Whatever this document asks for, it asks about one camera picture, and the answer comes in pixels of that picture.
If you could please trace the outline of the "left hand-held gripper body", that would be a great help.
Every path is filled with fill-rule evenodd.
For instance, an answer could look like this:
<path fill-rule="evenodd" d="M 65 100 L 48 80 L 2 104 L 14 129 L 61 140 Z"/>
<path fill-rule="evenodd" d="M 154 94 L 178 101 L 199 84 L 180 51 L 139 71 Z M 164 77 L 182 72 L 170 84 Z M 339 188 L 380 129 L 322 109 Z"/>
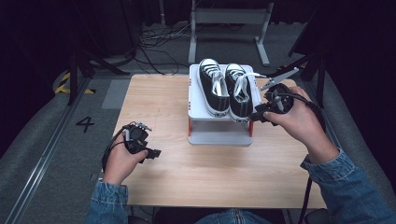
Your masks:
<path fill-rule="evenodd" d="M 124 125 L 122 129 L 125 132 L 124 144 L 131 154 L 136 154 L 142 150 L 146 150 L 148 153 L 152 151 L 151 148 L 147 147 L 146 139 L 149 136 L 148 131 L 151 132 L 151 129 L 146 124 L 133 121 Z"/>

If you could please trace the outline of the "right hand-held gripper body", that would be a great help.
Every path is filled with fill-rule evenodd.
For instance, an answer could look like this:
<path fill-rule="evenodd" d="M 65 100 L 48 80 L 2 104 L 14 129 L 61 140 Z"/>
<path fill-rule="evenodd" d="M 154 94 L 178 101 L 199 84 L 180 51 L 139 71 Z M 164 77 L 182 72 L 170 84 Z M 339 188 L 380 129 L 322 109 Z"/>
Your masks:
<path fill-rule="evenodd" d="M 293 106 L 292 93 L 288 86 L 282 83 L 282 80 L 289 78 L 297 73 L 299 69 L 294 67 L 292 70 L 283 73 L 277 77 L 270 77 L 267 83 L 261 87 L 265 91 L 265 104 L 270 106 L 269 112 L 277 114 L 288 113 Z"/>

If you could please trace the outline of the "black canvas sneaker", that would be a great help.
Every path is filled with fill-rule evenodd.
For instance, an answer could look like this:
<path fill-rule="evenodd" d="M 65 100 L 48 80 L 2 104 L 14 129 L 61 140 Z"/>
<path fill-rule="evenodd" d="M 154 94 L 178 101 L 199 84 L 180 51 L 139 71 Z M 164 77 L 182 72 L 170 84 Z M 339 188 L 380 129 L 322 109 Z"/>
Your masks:
<path fill-rule="evenodd" d="M 260 77 L 258 73 L 248 73 L 241 65 L 229 63 L 225 67 L 225 80 L 230 95 L 230 116 L 233 121 L 246 123 L 253 112 L 250 77 Z"/>
<path fill-rule="evenodd" d="M 208 113 L 215 118 L 224 117 L 229 111 L 230 95 L 219 64 L 213 59 L 201 60 L 197 81 Z"/>

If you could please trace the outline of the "white shoe rack orange posts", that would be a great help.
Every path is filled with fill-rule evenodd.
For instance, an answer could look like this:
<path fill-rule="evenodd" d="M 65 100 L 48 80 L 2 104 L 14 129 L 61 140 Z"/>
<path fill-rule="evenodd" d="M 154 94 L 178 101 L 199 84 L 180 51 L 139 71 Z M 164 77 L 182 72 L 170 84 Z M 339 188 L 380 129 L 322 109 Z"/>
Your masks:
<path fill-rule="evenodd" d="M 215 118 L 208 113 L 199 87 L 198 68 L 198 64 L 192 64 L 189 72 L 189 142 L 192 145 L 248 147 L 252 143 L 253 124 L 234 122 L 230 114 Z"/>

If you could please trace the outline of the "person's left hand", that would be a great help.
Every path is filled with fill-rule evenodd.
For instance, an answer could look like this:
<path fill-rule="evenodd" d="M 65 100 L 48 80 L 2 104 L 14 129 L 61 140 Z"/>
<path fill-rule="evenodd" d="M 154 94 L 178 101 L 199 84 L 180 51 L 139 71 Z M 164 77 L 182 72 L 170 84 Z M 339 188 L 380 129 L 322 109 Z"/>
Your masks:
<path fill-rule="evenodd" d="M 120 185 L 147 155 L 146 150 L 131 154 L 125 147 L 124 136 L 119 135 L 107 159 L 103 181 L 112 185 Z"/>

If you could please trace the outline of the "person's right hand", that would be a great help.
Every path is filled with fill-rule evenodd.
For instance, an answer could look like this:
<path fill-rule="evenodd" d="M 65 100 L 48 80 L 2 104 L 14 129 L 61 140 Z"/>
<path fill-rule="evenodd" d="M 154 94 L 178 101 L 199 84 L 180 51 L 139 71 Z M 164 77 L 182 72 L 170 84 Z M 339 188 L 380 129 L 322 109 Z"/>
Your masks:
<path fill-rule="evenodd" d="M 331 161 L 339 155 L 339 150 L 329 140 L 315 113 L 305 102 L 294 99 L 288 113 L 265 112 L 263 116 L 304 144 L 312 163 Z"/>

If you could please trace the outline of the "black tripod stand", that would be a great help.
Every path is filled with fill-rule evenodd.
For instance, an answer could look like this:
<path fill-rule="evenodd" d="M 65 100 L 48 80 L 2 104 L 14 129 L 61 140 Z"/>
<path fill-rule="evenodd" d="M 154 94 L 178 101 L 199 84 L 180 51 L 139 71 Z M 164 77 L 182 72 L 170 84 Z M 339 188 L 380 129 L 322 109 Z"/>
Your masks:
<path fill-rule="evenodd" d="M 78 72 L 85 78 L 93 78 L 95 74 L 91 61 L 95 61 L 105 69 L 113 72 L 116 75 L 127 75 L 127 72 L 121 71 L 115 65 L 106 62 L 105 60 L 95 56 L 85 49 L 77 49 L 70 56 L 70 96 L 68 104 L 71 105 L 78 97 Z"/>
<path fill-rule="evenodd" d="M 286 67 L 277 70 L 269 77 L 279 77 L 281 74 L 289 72 L 293 67 L 298 67 L 305 64 L 304 71 L 301 74 L 301 79 L 304 81 L 311 80 L 314 75 L 318 75 L 317 86 L 316 86 L 316 98 L 320 108 L 324 107 L 323 104 L 323 92 L 324 92 L 324 81 L 326 72 L 326 54 L 329 51 L 329 47 L 332 45 L 332 41 L 326 35 L 307 35 L 303 31 L 293 44 L 289 55 L 295 52 L 297 49 L 301 49 L 303 44 L 306 44 L 307 50 L 304 57 L 297 61 L 290 63 Z"/>

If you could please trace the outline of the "yellow black hazard tape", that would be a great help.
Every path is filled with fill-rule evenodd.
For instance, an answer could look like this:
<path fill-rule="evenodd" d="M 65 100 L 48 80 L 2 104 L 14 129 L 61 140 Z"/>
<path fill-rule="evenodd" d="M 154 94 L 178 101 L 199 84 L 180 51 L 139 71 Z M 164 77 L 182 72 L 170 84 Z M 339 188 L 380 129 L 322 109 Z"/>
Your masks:
<path fill-rule="evenodd" d="M 71 90 L 67 89 L 65 87 L 65 84 L 67 83 L 67 81 L 69 80 L 69 78 L 71 77 L 71 74 L 69 72 L 67 72 L 61 79 L 61 82 L 59 83 L 58 87 L 55 89 L 56 93 L 70 93 Z M 84 91 L 86 94 L 95 94 L 96 90 L 94 89 L 86 89 Z"/>

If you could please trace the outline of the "person's legs in jeans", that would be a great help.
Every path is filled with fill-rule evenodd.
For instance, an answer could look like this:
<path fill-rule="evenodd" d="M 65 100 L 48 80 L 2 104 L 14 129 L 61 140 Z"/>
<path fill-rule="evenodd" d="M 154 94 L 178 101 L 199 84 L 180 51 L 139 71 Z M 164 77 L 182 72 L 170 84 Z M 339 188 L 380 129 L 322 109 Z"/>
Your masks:
<path fill-rule="evenodd" d="M 194 224 L 272 224 L 266 218 L 242 209 L 228 209 L 200 218 Z"/>

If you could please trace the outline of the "grey metal stand frame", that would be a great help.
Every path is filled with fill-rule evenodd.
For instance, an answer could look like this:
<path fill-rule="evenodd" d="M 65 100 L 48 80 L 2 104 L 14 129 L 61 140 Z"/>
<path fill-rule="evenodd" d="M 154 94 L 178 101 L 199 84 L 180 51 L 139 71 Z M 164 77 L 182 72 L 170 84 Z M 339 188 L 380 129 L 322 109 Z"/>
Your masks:
<path fill-rule="evenodd" d="M 200 8 L 196 0 L 191 0 L 191 40 L 188 63 L 195 63 L 197 49 L 196 25 L 198 23 L 232 23 L 259 24 L 261 33 L 254 38 L 262 65 L 269 66 L 270 62 L 264 48 L 264 38 L 270 23 L 274 2 L 269 2 L 266 9 L 235 9 L 235 8 Z"/>

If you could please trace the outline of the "metal floor rail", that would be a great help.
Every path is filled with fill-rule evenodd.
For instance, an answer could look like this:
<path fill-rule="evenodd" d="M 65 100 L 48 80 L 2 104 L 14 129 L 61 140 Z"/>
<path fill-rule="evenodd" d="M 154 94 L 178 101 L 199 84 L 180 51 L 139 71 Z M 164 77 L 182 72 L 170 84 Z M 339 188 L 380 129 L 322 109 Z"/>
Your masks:
<path fill-rule="evenodd" d="M 78 103 L 84 94 L 85 90 L 89 86 L 91 82 L 90 78 L 83 78 L 81 83 L 78 85 L 77 88 L 77 95 L 75 97 L 74 102 L 71 105 L 68 105 L 60 120 L 58 121 L 52 135 L 48 143 L 46 144 L 42 154 L 40 155 L 35 167 L 29 174 L 29 178 L 24 184 L 21 193 L 14 203 L 12 209 L 7 215 L 7 219 L 5 220 L 4 224 L 19 224 L 21 221 L 22 216 L 24 215 L 27 207 L 29 206 L 30 201 L 32 198 L 43 178 L 47 169 L 50 165 L 50 162 L 56 152 L 57 147 L 59 146 L 60 138 L 64 133 L 64 129 L 72 117 L 73 113 L 76 111 L 78 107 Z"/>

